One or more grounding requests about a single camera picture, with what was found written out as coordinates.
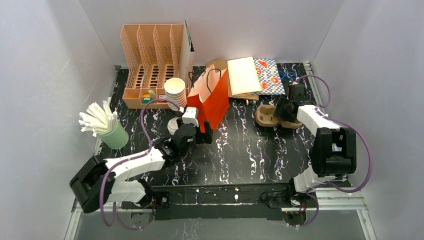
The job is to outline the brown pulp cup carrier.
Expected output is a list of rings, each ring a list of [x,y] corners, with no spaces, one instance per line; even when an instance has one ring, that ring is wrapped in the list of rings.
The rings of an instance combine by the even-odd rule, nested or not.
[[[255,119],[259,126],[273,128],[276,126],[282,126],[286,129],[298,129],[303,124],[300,121],[289,122],[281,119],[278,116],[274,116],[276,107],[273,105],[262,104],[256,109]]]

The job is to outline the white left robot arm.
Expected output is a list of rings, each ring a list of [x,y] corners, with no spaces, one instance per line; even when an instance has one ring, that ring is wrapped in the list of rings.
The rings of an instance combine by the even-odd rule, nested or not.
[[[151,149],[104,160],[92,156],[69,182],[82,211],[92,213],[101,204],[112,202],[142,205],[159,200],[161,196],[145,180],[134,178],[178,164],[196,144],[211,144],[209,121],[205,120],[203,127],[205,132],[191,123],[182,123],[175,134],[158,140]]]

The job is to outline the orange paper bag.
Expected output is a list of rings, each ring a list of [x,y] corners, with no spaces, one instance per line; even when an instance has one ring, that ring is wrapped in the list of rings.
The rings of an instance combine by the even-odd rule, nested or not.
[[[187,105],[197,108],[201,132],[206,131],[204,121],[209,122],[213,131],[217,130],[230,105],[227,69],[208,66],[191,88]]]

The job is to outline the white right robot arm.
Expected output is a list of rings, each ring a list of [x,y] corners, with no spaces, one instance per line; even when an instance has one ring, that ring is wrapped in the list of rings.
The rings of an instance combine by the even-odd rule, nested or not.
[[[289,181],[290,193],[304,194],[317,185],[356,171],[355,131],[329,120],[315,102],[308,99],[303,85],[290,85],[288,93],[279,98],[273,115],[282,121],[283,127],[304,126],[314,136],[308,154],[310,163]]]

